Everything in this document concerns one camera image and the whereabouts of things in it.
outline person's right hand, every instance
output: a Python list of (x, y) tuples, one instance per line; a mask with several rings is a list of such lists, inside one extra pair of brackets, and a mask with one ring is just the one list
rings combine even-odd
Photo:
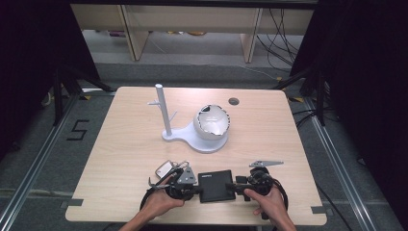
[(254, 215), (260, 215), (262, 212), (265, 212), (269, 216), (270, 223), (279, 230), (296, 230), (286, 211), (282, 194), (276, 187), (272, 187), (267, 195), (260, 195), (250, 189), (245, 189), (243, 192), (253, 200), (256, 200), (260, 206), (254, 210)]

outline wooden table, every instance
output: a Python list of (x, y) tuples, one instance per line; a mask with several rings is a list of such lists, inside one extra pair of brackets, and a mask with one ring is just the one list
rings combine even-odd
[[(168, 112), (177, 112), (172, 128), (183, 128), (207, 104), (218, 104), (231, 116), (228, 142), (216, 153), (200, 154), (182, 141), (166, 142), (162, 114), (155, 88), (120, 88), (90, 153), (66, 218), (71, 221), (128, 221), (138, 212), (151, 177), (166, 160), (189, 161), (199, 172), (231, 169), (233, 178), (248, 176), (248, 165), (257, 160), (283, 161), (268, 167), (289, 198), (289, 214), (296, 225), (323, 225), (325, 214), (314, 214), (321, 201), (293, 122), (285, 93), (280, 90), (226, 90), (166, 88)], [(228, 103), (232, 97), (239, 105)], [(196, 195), (182, 208), (152, 220), (152, 223), (265, 225), (252, 215), (254, 201), (242, 196), (234, 201), (204, 203)]]

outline small round object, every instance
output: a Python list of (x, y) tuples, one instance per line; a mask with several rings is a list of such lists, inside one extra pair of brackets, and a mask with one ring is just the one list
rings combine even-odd
[(220, 140), (228, 132), (230, 117), (219, 105), (207, 105), (195, 115), (193, 125), (202, 139)]

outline white stand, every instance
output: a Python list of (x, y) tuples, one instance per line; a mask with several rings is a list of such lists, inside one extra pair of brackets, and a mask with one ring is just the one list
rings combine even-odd
[(193, 122), (190, 122), (185, 128), (172, 129), (170, 127), (170, 119), (168, 118), (163, 86), (157, 84), (156, 91), (159, 97), (159, 102), (155, 101), (148, 104), (158, 105), (162, 111), (163, 121), (166, 128), (162, 133), (162, 137), (165, 141), (184, 141), (195, 151), (206, 154), (217, 152), (226, 144), (228, 134), (225, 134), (220, 140), (204, 140), (198, 136), (197, 132), (195, 132)]

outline person's hand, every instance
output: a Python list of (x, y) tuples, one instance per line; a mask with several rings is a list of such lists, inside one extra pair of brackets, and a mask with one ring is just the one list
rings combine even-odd
[(143, 208), (120, 230), (140, 230), (148, 221), (165, 214), (170, 209), (182, 207), (183, 205), (184, 200), (171, 198), (164, 189), (157, 190), (147, 198)]
[(282, 194), (276, 187), (272, 187), (267, 195), (260, 195), (250, 189), (245, 189), (243, 192), (253, 200), (256, 200), (260, 206), (254, 210), (254, 215), (260, 215), (262, 212), (265, 212), (269, 216), (270, 223), (279, 230), (296, 230), (286, 211)]

